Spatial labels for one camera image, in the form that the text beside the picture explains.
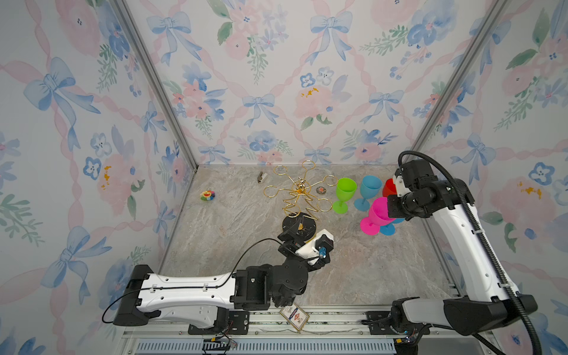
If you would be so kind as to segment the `red wine glass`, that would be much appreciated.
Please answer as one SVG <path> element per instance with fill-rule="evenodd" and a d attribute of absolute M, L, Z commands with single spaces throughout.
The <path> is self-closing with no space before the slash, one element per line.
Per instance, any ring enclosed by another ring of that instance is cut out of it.
<path fill-rule="evenodd" d="M 391 195 L 397 195 L 396 191 L 396 184 L 394 183 L 392 178 L 386 180 L 385 185 L 383 187 L 383 197 L 387 198 Z"/>

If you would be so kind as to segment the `cyan wine glass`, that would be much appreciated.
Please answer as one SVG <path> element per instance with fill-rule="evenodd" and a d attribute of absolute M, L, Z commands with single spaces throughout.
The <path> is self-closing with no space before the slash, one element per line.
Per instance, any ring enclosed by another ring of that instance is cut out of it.
<path fill-rule="evenodd" d="M 396 225 L 399 223 L 404 222 L 405 219 L 404 218 L 398 218 L 393 220 L 391 223 L 385 225 L 385 226 L 381 226 L 380 227 L 380 233 L 386 236 L 392 236 L 396 233 Z"/>

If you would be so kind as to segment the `magenta wine glass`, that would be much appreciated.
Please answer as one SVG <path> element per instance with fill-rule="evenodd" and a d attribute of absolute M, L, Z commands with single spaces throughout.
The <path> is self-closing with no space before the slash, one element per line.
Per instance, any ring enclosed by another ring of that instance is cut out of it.
<path fill-rule="evenodd" d="M 380 227 L 391 223 L 393 220 L 388 216 L 387 198 L 377 198 L 368 210 L 368 217 L 360 222 L 360 228 L 366 235 L 378 235 Z"/>

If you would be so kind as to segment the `light blue wine glass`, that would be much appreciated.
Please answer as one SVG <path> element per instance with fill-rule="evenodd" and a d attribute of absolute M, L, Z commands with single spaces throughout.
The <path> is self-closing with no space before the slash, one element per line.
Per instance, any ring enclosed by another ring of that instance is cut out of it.
<path fill-rule="evenodd" d="M 362 212 L 366 212 L 371 207 L 370 200 L 377 196 L 383 187 L 383 181 L 373 175 L 367 175 L 362 179 L 360 186 L 361 198 L 354 202 L 354 207 Z"/>

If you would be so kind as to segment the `green wine glass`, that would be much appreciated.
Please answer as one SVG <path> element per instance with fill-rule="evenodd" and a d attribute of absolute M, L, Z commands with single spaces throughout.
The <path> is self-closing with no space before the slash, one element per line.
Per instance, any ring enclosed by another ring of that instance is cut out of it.
<path fill-rule="evenodd" d="M 338 180 L 336 185 L 337 201 L 332 205 L 332 209 L 337 214 L 345 214 L 348 211 L 347 202 L 353 198 L 357 190 L 357 184 L 354 180 L 343 177 Z"/>

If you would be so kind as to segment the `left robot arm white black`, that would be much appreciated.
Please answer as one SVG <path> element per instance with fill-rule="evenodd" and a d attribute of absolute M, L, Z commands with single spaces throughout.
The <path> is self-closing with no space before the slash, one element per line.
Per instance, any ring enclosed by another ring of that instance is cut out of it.
<path fill-rule="evenodd" d="M 134 267 L 124 294 L 108 308 L 116 314 L 105 324 L 133 327 L 151 320 L 187 322 L 198 329 L 224 330 L 233 311 L 267 311 L 292 306 L 304 294 L 309 273 L 331 261 L 334 236 L 305 213 L 286 217 L 282 232 L 273 239 L 285 260 L 272 266 L 234 266 L 229 273 L 211 277 L 168 277 L 144 264 Z"/>

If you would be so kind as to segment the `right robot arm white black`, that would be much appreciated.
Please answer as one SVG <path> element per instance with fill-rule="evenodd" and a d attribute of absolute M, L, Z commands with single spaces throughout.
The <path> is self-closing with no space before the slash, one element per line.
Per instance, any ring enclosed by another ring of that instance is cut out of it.
<path fill-rule="evenodd" d="M 391 310 L 368 312 L 363 324 L 370 331 L 407 334 L 414 344 L 429 328 L 446 328 L 463 336 L 522 322 L 530 334 L 535 297 L 522 294 L 508 277 L 481 226 L 467 184 L 454 178 L 433 158 L 411 151 L 413 160 L 400 161 L 393 176 L 396 193 L 375 202 L 372 211 L 391 219 L 431 219 L 447 238 L 463 278 L 461 297 L 395 300 Z"/>

